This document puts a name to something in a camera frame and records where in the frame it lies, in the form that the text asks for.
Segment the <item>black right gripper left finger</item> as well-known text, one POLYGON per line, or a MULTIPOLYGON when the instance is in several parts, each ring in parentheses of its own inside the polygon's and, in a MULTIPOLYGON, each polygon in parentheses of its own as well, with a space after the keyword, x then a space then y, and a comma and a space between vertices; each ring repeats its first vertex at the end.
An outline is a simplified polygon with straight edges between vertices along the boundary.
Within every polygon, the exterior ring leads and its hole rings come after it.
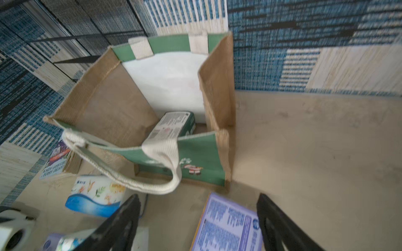
POLYGON ((99 234, 111 236, 128 230, 134 239, 140 218, 141 202, 137 195, 130 196, 104 223, 97 228, 99 234))

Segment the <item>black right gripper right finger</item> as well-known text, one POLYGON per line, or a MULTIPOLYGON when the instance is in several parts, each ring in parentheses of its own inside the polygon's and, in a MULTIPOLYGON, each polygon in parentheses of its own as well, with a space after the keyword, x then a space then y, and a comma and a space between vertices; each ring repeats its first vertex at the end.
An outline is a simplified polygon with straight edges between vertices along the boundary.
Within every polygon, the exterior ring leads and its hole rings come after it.
POLYGON ((256 209, 267 251, 323 251, 267 195, 259 195, 256 209))

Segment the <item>green Botare tissue pack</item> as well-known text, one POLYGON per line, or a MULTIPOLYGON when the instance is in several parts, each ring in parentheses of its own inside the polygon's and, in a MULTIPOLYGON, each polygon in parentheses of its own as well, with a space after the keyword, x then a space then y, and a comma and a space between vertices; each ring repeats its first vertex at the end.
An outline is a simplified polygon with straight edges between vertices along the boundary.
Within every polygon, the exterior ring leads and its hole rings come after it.
POLYGON ((192 112, 168 112, 163 115, 145 141, 160 141, 189 136, 193 134, 195 128, 195 116, 192 112))

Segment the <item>white blue floral tissue pack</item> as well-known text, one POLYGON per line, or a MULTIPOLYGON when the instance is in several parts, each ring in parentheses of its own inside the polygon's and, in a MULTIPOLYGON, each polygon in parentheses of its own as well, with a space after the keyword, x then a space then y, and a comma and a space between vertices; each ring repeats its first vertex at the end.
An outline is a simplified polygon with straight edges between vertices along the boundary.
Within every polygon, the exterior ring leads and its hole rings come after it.
POLYGON ((149 229, 138 227, 134 239, 129 239, 128 230, 106 236, 97 229, 87 229, 71 234, 50 234, 38 251, 147 251, 149 229))

